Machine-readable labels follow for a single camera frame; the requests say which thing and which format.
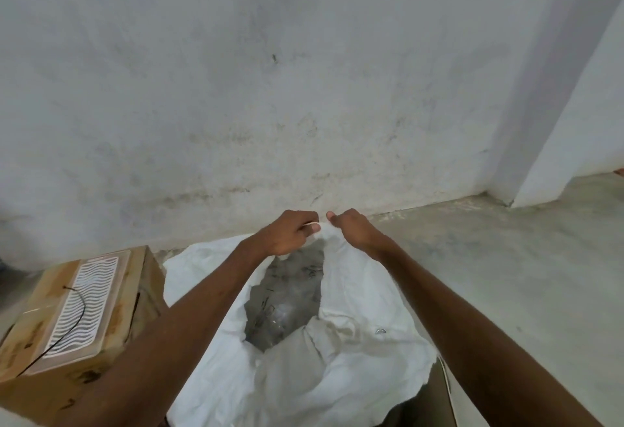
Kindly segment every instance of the floor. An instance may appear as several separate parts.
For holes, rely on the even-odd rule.
[[[621,425],[622,177],[575,179],[559,201],[526,209],[480,195],[372,221],[525,348],[605,427]],[[0,336],[35,282],[10,276],[7,284],[0,275]],[[451,392],[460,426],[487,425],[453,379]],[[0,412],[0,424],[13,425],[3,420]]]

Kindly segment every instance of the white bag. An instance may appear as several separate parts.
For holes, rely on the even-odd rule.
[[[175,303],[247,236],[198,243],[167,261],[165,301]],[[371,427],[416,396],[436,351],[418,335],[394,281],[331,224],[306,244],[317,239],[325,242],[318,317],[264,353],[244,341],[244,304],[267,258],[169,410],[172,426]]]

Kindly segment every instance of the white fabric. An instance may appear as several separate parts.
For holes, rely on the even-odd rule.
[[[167,261],[167,303],[213,272],[246,236],[198,243]],[[436,351],[418,335],[385,268],[330,224],[308,243],[316,239],[325,240],[318,317],[264,353],[244,341],[243,305],[267,258],[172,405],[174,427],[370,427],[425,384]]]

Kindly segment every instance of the left arm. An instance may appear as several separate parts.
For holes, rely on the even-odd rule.
[[[87,388],[56,427],[155,427],[197,366],[254,269],[290,253],[320,230],[316,212],[286,210],[239,243],[212,274],[152,322]]]

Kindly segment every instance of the black cable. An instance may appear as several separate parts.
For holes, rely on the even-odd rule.
[[[78,320],[76,321],[76,323],[74,323],[73,327],[69,330],[66,331],[66,333],[61,336],[56,342],[54,342],[52,344],[52,346],[50,346],[50,348],[48,348],[45,352],[41,353],[37,358],[35,358],[30,365],[28,365],[26,368],[22,369],[21,373],[18,376],[23,375],[24,373],[26,373],[26,371],[28,370],[28,368],[30,368],[31,366],[33,366],[37,361],[39,361],[40,359],[42,359],[47,352],[49,352],[51,349],[53,349],[56,345],[58,345],[60,343],[61,340],[63,340],[63,338],[65,338],[66,336],[68,336],[70,333],[72,333],[72,331],[78,327],[78,324],[80,323],[80,321],[82,320],[82,317],[84,317],[84,313],[87,311],[87,303],[84,300],[84,297],[82,297],[82,294],[80,293],[80,291],[78,289],[74,289],[73,287],[69,287],[69,286],[63,286],[63,289],[69,289],[74,291],[78,297],[80,297],[81,301],[82,301],[82,313],[80,314],[80,317],[78,317]]]

